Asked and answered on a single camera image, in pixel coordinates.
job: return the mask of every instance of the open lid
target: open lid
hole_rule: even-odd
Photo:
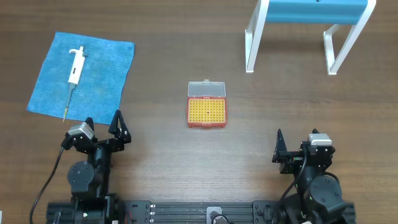
[[[211,82],[205,80],[203,82],[189,82],[188,97],[225,97],[225,83]]]

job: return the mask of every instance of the white metal frame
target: white metal frame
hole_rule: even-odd
[[[253,73],[254,63],[256,62],[257,52],[260,45],[262,30],[266,23],[266,17],[268,12],[270,0],[258,0],[256,8],[254,9],[253,15],[251,16],[248,28],[245,32],[245,53],[246,53],[246,73]],[[359,21],[356,25],[351,27],[351,30],[347,36],[344,46],[341,48],[337,58],[333,50],[332,35],[341,27],[340,24],[333,25],[330,29],[323,33],[323,41],[325,44],[325,55],[326,65],[328,68],[329,75],[336,75],[337,70],[340,68],[344,59],[346,58],[349,50],[355,43],[355,40],[360,35],[363,27],[368,22],[374,7],[376,6],[376,0],[368,0],[368,5],[362,13]]]

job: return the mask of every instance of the brown wooden tabletop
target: brown wooden tabletop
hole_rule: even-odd
[[[398,211],[398,1],[380,0],[364,32],[328,77],[329,25],[267,24],[253,74],[244,30],[256,0],[2,0],[0,2],[0,210],[28,223],[63,135],[77,121],[26,110],[55,31],[136,43],[120,109],[132,143],[113,156],[110,190],[127,200],[277,200],[292,181],[271,162],[276,132],[297,150],[313,128],[336,147],[329,171],[358,223],[394,223]],[[348,29],[333,36],[343,45]],[[189,81],[226,83],[224,129],[189,129]],[[108,127],[96,125],[107,138]],[[64,152],[35,211],[67,201],[67,172],[83,154]]]

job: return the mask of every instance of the blue towel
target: blue towel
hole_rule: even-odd
[[[72,93],[67,119],[110,124],[119,109],[121,94],[134,57],[134,43],[57,32],[44,60],[27,110],[63,118],[68,79],[75,54],[84,46],[87,55],[79,84]]]

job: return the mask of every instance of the cable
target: cable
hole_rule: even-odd
[[[297,177],[293,180],[293,182],[289,185],[289,187],[285,190],[284,194],[279,199],[277,205],[275,206],[276,209],[272,216],[272,221],[274,221],[274,216],[276,215],[277,211],[279,210],[277,208],[283,206],[286,195],[288,194],[288,192],[290,192],[290,190],[292,190],[293,186],[295,186],[297,184],[297,182],[299,181],[300,177],[302,176],[302,174],[304,172],[304,168],[307,166],[307,149],[304,148],[303,152],[304,152],[304,161],[303,161],[303,165],[300,169],[300,172],[298,173]]]
[[[336,180],[337,184],[340,185],[340,181],[338,180],[338,178],[337,178],[337,176],[336,176],[335,174],[332,174],[332,173],[326,172],[326,171],[325,171],[324,174],[325,174],[325,175],[329,175],[329,176],[331,176],[332,178],[334,178],[334,179]]]
[[[52,177],[54,176],[55,171],[57,170],[58,163],[60,162],[62,152],[63,152],[63,147],[61,147],[61,149],[60,149],[60,152],[59,152],[59,154],[58,154],[57,160],[55,161],[55,165],[54,165],[54,168],[53,168],[53,170],[52,170],[52,172],[51,172],[51,174],[50,174],[49,179],[48,179],[48,180],[46,181],[46,183],[44,184],[44,186],[43,186],[42,190],[40,191],[39,196],[37,197],[35,203],[33,203],[32,209],[30,210],[30,217],[29,217],[30,224],[33,224],[33,213],[34,213],[34,211],[35,211],[36,205],[37,205],[37,203],[39,202],[39,200],[40,200],[40,198],[41,198],[41,196],[42,196],[42,194],[43,194],[45,188],[48,186],[48,184],[50,183]]]

